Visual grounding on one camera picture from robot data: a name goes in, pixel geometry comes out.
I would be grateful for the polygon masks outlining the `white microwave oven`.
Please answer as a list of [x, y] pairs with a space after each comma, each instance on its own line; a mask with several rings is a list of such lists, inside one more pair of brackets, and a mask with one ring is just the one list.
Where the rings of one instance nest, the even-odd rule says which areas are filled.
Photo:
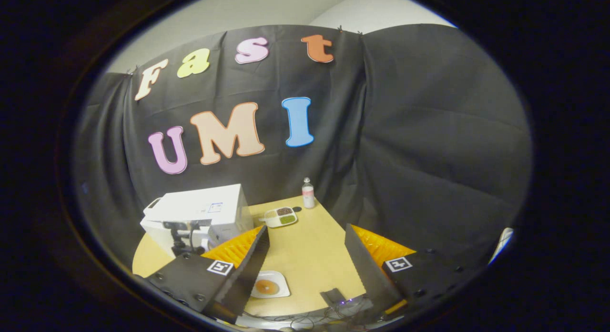
[[172, 257], [173, 240], [163, 221], [203, 221], [210, 226], [209, 251], [254, 227], [241, 184], [166, 193], [146, 206], [143, 213], [141, 227]]

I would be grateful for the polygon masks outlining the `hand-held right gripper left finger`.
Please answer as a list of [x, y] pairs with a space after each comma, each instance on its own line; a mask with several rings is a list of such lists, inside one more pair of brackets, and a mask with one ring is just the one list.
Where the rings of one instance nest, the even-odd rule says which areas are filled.
[[151, 275], [143, 284], [177, 306], [235, 323], [244, 312], [270, 247], [268, 228], [259, 226], [241, 235], [244, 255], [236, 261], [183, 252]]

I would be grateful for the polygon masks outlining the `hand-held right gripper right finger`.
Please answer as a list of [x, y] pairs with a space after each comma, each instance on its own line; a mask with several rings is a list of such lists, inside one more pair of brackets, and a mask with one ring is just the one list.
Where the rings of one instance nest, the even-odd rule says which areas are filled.
[[434, 248], [416, 251], [356, 225], [345, 226], [345, 247], [372, 302], [371, 318], [411, 316], [457, 292], [475, 271], [466, 258]]

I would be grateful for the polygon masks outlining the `small black device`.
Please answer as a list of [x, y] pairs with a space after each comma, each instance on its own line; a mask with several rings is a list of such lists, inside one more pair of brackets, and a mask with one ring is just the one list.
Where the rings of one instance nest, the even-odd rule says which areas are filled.
[[327, 307], [334, 310], [344, 308], [346, 304], [352, 302], [351, 299], [344, 297], [344, 295], [336, 287], [329, 291], [321, 292], [320, 296], [326, 303]]

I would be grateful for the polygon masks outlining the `small pink label bottle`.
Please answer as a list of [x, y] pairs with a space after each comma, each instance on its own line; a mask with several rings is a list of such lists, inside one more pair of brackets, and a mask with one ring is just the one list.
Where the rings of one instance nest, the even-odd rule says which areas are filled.
[[310, 178], [305, 177], [302, 186], [303, 206], [307, 209], [315, 207], [315, 190]]

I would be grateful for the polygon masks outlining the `white square plate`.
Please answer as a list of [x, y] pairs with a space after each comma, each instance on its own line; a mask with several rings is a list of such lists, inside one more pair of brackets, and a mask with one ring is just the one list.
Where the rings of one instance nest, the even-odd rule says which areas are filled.
[[260, 295], [256, 289], [255, 289], [255, 284], [253, 286], [253, 289], [251, 291], [251, 297], [255, 297], [256, 299], [275, 299], [275, 298], [281, 298], [281, 297], [288, 297], [291, 295], [290, 293], [290, 289], [288, 288], [288, 284], [287, 281], [285, 279], [285, 277], [283, 276], [283, 274], [281, 274], [280, 272], [277, 271], [261, 271], [259, 272], [255, 283], [258, 280], [262, 280], [262, 279], [266, 279], [266, 280], [271, 280], [276, 282], [279, 287], [280, 287], [280, 291], [279, 293], [277, 293], [277, 295], [273, 295], [273, 296], [263, 296]]

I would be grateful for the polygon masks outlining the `white divided snack tray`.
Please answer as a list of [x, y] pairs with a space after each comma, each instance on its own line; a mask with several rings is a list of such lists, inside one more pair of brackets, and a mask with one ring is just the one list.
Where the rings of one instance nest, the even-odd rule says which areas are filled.
[[280, 207], [266, 211], [259, 221], [263, 222], [268, 228], [281, 228], [296, 223], [298, 217], [294, 209], [290, 207]]

